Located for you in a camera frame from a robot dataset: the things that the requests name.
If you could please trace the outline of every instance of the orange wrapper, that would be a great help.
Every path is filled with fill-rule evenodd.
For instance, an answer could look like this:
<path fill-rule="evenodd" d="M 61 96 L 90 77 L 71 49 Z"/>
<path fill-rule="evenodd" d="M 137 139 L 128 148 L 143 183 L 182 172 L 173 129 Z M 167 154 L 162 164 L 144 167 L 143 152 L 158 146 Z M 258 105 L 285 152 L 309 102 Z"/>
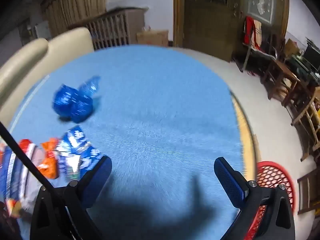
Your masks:
<path fill-rule="evenodd" d="M 20 217 L 20 210 L 21 210 L 21 202 L 16 201 L 12 198 L 6 200 L 8 213 L 10 217 L 19 218 Z"/>
<path fill-rule="evenodd" d="M 49 141 L 42 143 L 43 149 L 47 153 L 47 157 L 37 167 L 38 170 L 48 179 L 55 179 L 58 175 L 57 172 L 57 159 L 54 154 L 54 149 L 58 144 L 57 138 L 50 138 Z"/>

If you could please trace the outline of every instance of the blue plastic bag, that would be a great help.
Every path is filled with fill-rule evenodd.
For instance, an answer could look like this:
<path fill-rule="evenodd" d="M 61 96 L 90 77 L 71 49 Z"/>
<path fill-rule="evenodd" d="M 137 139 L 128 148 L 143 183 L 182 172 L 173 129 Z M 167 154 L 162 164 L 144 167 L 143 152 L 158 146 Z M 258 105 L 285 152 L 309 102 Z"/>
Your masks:
<path fill-rule="evenodd" d="M 93 76 L 79 89 L 61 85 L 54 95 L 53 109 L 62 118 L 75 123 L 84 121 L 93 111 L 92 95 L 99 89 L 99 76 Z"/>

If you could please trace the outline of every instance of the blue tablecloth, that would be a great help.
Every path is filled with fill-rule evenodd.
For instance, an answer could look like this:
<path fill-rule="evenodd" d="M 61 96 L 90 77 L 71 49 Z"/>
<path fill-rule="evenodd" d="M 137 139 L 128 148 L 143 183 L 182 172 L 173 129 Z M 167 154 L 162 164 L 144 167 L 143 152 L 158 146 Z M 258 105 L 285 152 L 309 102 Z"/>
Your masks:
<path fill-rule="evenodd" d="M 80 126 L 113 163 L 88 210 L 105 238 L 220 239 L 237 210 L 213 163 L 223 156 L 243 172 L 242 147 L 227 85 L 191 57 L 125 46 L 73 60 L 34 86 L 13 119 L 13 137 L 39 144 L 73 127 L 53 111 L 54 92 L 93 75 L 101 76 L 95 110 Z"/>

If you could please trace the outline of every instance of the snack bag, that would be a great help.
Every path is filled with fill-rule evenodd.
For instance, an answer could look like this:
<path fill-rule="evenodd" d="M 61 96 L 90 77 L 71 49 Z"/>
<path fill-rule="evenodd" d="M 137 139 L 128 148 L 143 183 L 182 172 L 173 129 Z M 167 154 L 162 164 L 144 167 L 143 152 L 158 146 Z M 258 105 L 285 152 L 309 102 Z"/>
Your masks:
<path fill-rule="evenodd" d="M 44 159 L 43 151 L 30 140 L 21 140 L 19 146 L 34 165 L 39 165 Z M 4 150 L 0 176 L 0 187 L 9 215 L 19 217 L 21 208 L 33 209 L 41 184 L 8 146 Z"/>
<path fill-rule="evenodd" d="M 56 150 L 59 152 L 59 169 L 68 180 L 80 180 L 103 156 L 91 145 L 78 125 L 64 134 Z"/>
<path fill-rule="evenodd" d="M 56 179 L 58 176 L 57 156 L 54 150 L 58 141 L 57 138 L 50 138 L 49 141 L 41 144 L 46 151 L 46 158 L 37 168 L 48 179 Z"/>
<path fill-rule="evenodd" d="M 2 167 L 2 158 L 3 158 L 4 149 L 5 149 L 4 143 L 0 143 L 0 169 Z"/>

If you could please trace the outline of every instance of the red plastic stool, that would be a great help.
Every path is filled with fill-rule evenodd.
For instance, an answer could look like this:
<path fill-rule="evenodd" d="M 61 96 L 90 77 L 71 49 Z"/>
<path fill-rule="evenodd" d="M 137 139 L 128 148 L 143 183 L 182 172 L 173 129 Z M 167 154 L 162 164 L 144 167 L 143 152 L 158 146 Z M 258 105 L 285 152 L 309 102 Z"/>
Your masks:
<path fill-rule="evenodd" d="M 292 212 L 295 209 L 295 191 L 293 182 L 288 172 L 281 165 L 274 162 L 259 162 L 257 163 L 258 174 L 257 183 L 261 187 L 276 187 L 278 184 L 283 183 L 286 186 Z M 261 218 L 265 211 L 265 206 L 261 206 L 252 222 L 252 225 L 245 236 L 244 240 L 252 240 L 261 222 Z"/>

